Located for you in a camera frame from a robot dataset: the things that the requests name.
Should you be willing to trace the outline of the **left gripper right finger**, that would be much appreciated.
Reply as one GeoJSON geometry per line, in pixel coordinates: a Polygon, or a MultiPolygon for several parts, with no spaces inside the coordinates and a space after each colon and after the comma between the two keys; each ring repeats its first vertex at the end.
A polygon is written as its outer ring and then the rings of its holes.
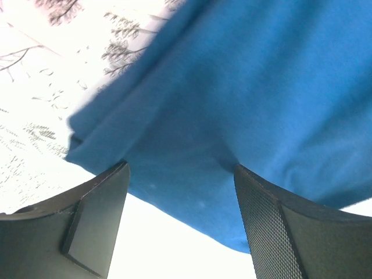
{"type": "Polygon", "coordinates": [[[370,278],[371,218],[316,204],[238,165],[234,185],[257,278],[370,278]]]}

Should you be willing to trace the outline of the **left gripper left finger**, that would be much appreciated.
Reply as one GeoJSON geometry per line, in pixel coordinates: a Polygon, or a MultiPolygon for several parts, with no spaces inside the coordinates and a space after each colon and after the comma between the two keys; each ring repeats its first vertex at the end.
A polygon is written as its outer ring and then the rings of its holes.
{"type": "Polygon", "coordinates": [[[1,214],[1,278],[107,278],[130,181],[121,162],[13,214],[1,214]]]}

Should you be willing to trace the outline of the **dark blue t shirt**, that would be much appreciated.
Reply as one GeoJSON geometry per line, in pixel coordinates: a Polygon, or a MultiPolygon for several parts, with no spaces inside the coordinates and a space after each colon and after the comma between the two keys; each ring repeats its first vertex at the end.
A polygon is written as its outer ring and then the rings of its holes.
{"type": "Polygon", "coordinates": [[[371,197],[371,2],[187,1],[69,120],[67,161],[248,253],[241,164],[311,201],[371,197]]]}

